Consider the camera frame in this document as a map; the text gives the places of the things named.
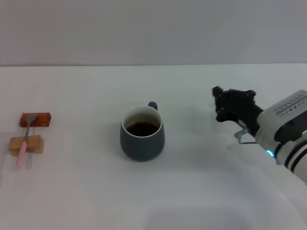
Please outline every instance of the white table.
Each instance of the white table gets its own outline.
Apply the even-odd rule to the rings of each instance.
[[[264,108],[307,88],[307,64],[0,68],[1,230],[303,230],[307,188],[240,127],[215,121],[212,87],[257,92]],[[119,145],[131,107],[158,103],[163,153],[132,162]],[[23,112],[45,150],[8,154]]]

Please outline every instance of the mug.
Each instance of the mug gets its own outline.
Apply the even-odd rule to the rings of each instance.
[[[156,102],[125,113],[120,126],[120,145],[130,159],[150,161],[161,153],[164,143],[164,125]]]

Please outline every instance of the dark liquid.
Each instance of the dark liquid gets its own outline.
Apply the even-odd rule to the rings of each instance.
[[[133,125],[126,128],[129,133],[138,137],[149,136],[158,131],[158,129],[159,127],[155,126],[154,124],[143,121],[134,123]]]

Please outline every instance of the gray wall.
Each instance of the gray wall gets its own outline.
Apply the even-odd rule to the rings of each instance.
[[[0,0],[0,65],[307,62],[306,0]]]

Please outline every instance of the pink spoon handle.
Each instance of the pink spoon handle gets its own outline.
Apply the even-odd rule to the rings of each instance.
[[[23,141],[20,147],[19,155],[18,155],[18,160],[17,160],[17,166],[18,167],[23,167],[25,158],[27,156],[27,142]]]

